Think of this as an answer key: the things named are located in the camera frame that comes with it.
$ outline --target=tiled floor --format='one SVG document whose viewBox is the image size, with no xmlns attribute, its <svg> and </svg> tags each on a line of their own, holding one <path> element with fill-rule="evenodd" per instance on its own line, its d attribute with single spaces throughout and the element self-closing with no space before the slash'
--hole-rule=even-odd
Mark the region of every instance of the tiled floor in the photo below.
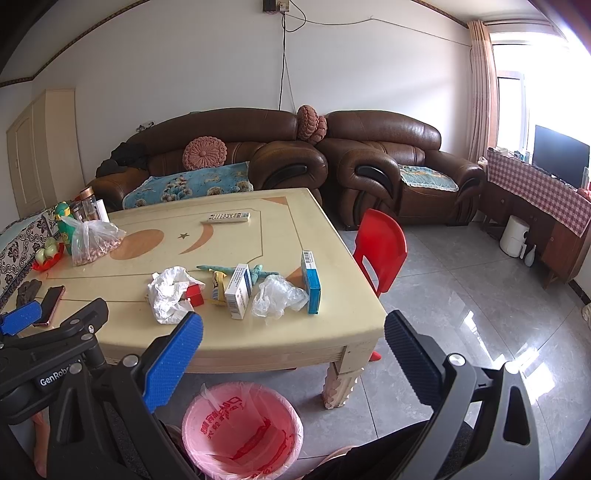
<svg viewBox="0 0 591 480">
<path fill-rule="evenodd" d="M 408 258 L 389 292 L 387 311 L 401 310 L 420 332 L 475 365 L 499 367 L 517 359 L 533 402 L 540 441 L 541 478 L 561 465 L 591 417 L 591 330 L 581 300 L 564 284 L 543 290 L 544 269 L 507 257 L 477 224 L 405 228 Z M 349 249 L 356 232 L 341 232 Z M 274 388 L 304 424 L 300 458 L 281 477 L 293 480 L 323 456 L 359 445 L 430 417 L 383 340 L 384 356 L 365 369 L 361 384 L 342 408 L 327 411 L 319 393 L 326 366 L 295 371 L 232 375 L 185 375 L 171 401 L 159 409 L 179 425 L 202 383 L 255 381 Z M 475 421 L 471 409 L 467 420 Z"/>
</svg>

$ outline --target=television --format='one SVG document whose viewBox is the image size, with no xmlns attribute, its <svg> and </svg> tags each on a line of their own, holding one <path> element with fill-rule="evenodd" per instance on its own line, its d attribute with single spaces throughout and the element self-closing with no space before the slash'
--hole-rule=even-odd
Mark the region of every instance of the television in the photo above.
<svg viewBox="0 0 591 480">
<path fill-rule="evenodd" d="M 589 146 L 550 128 L 535 126 L 532 164 L 579 188 L 589 166 Z"/>
</svg>

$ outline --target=pink curtain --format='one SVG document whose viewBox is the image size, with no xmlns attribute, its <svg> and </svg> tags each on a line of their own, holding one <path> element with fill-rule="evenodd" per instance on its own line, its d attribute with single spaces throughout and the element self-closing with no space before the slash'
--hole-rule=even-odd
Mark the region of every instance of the pink curtain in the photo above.
<svg viewBox="0 0 591 480">
<path fill-rule="evenodd" d="M 491 36 L 480 20 L 468 22 L 472 50 L 472 111 L 468 159 L 476 163 L 488 147 L 496 147 L 499 128 L 499 92 Z"/>
</svg>

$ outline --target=tv cabinet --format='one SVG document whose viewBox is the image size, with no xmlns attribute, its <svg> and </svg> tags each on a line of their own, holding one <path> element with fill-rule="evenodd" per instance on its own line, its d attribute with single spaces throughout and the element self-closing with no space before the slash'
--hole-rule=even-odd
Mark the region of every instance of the tv cabinet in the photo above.
<svg viewBox="0 0 591 480">
<path fill-rule="evenodd" d="M 483 229 L 493 236 L 502 235 L 511 215 L 529 224 L 530 231 L 525 242 L 529 248 L 536 245 L 537 257 L 549 268 L 544 288 L 557 278 L 569 282 L 579 273 L 591 244 L 589 226 L 583 236 L 578 237 L 552 216 L 489 181 L 480 196 L 479 209 L 486 215 Z"/>
</svg>

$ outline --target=electrical wire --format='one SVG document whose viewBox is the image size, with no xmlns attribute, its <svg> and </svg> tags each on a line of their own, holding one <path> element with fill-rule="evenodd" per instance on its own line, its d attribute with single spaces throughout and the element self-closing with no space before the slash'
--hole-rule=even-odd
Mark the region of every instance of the electrical wire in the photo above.
<svg viewBox="0 0 591 480">
<path fill-rule="evenodd" d="M 277 110 L 281 110 L 281 98 L 283 97 L 283 74 L 285 73 L 285 14 L 281 17 L 281 26 L 283 28 L 283 59 L 281 60 L 281 87 L 279 88 L 279 107 Z"/>
<path fill-rule="evenodd" d="M 295 15 L 291 15 L 291 14 L 284 14 L 284 15 L 291 17 L 291 18 L 295 18 L 295 19 L 300 20 L 302 22 L 304 21 L 304 18 L 296 17 Z M 413 32 L 423 33 L 425 35 L 429 35 L 430 37 L 440 38 L 441 40 L 446 40 L 446 41 L 450 41 L 452 43 L 457 43 L 458 45 L 464 45 L 465 47 L 470 47 L 470 45 L 468 45 L 466 43 L 462 43 L 460 41 L 450 40 L 449 38 L 440 37 L 439 35 L 425 32 L 423 30 L 418 30 L 416 28 L 407 27 L 406 25 L 400 25 L 400 24 L 397 24 L 397 23 L 394 23 L 394 22 L 391 22 L 388 20 L 383 20 L 382 18 L 369 17 L 369 18 L 366 18 L 365 20 L 358 20 L 356 22 L 345 22 L 345 23 L 323 23 L 323 22 L 314 22 L 312 20 L 306 19 L 306 23 L 312 23 L 314 25 L 325 25 L 327 27 L 338 27 L 341 25 L 359 25 L 361 23 L 366 23 L 366 22 L 371 22 L 371 21 L 382 22 L 382 23 L 386 23 L 388 25 L 393 25 L 395 27 L 406 28 L 407 30 L 412 30 Z"/>
<path fill-rule="evenodd" d="M 429 35 L 430 37 L 440 38 L 441 40 L 447 40 L 447 41 L 450 41 L 452 43 L 456 43 L 458 45 L 463 45 L 465 47 L 471 47 L 471 45 L 467 45 L 465 43 L 462 43 L 462 42 L 459 42 L 459 41 L 456 41 L 456 40 L 450 40 L 449 38 L 440 37 L 439 35 L 434 35 L 432 33 L 428 33 L 428 32 L 425 32 L 423 30 L 418 30 L 416 28 L 406 27 L 405 25 L 400 25 L 400 24 L 397 24 L 397 23 L 394 23 L 394 22 L 391 22 L 391 21 L 388 21 L 388 20 L 383 20 L 382 18 L 369 17 L 369 18 L 366 18 L 364 20 L 357 20 L 356 22 L 343 22 L 343 23 L 314 22 L 312 20 L 308 20 L 308 18 L 306 17 L 306 14 L 304 13 L 304 11 L 300 7 L 298 7 L 298 5 L 293 0 L 290 0 L 290 1 L 291 1 L 292 5 L 294 7 L 296 7 L 300 11 L 300 13 L 302 14 L 302 16 L 304 18 L 300 18 L 300 17 L 298 17 L 296 15 L 291 15 L 291 14 L 288 14 L 288 13 L 285 13 L 285 12 L 282 12 L 281 13 L 281 27 L 283 29 L 283 58 L 282 58 L 282 62 L 281 62 L 281 87 L 280 87 L 280 90 L 279 90 L 279 107 L 278 107 L 278 110 L 281 110 L 281 98 L 283 96 L 283 77 L 284 77 L 285 71 L 287 71 L 287 83 L 289 84 L 289 87 L 290 87 L 291 103 L 294 106 L 294 110 L 296 109 L 296 103 L 294 101 L 293 91 L 291 90 L 290 71 L 289 71 L 289 69 L 287 67 L 287 58 L 285 57 L 285 34 L 286 33 L 297 32 L 299 29 L 301 29 L 307 23 L 311 23 L 311 24 L 314 24 L 314 25 L 324 25 L 326 27 L 338 27 L 338 26 L 343 26 L 343 25 L 359 25 L 359 24 L 366 23 L 366 22 L 376 21 L 376 22 L 382 22 L 382 23 L 385 23 L 385 24 L 388 24 L 388 25 L 393 25 L 395 27 L 405 28 L 407 30 L 412 30 L 414 32 L 422 33 L 422 34 L 425 34 L 425 35 Z M 295 28 L 293 30 L 288 30 L 287 29 L 287 26 L 285 25 L 285 17 L 295 18 L 296 20 L 301 21 L 302 24 L 299 27 L 297 27 L 297 28 Z"/>
</svg>

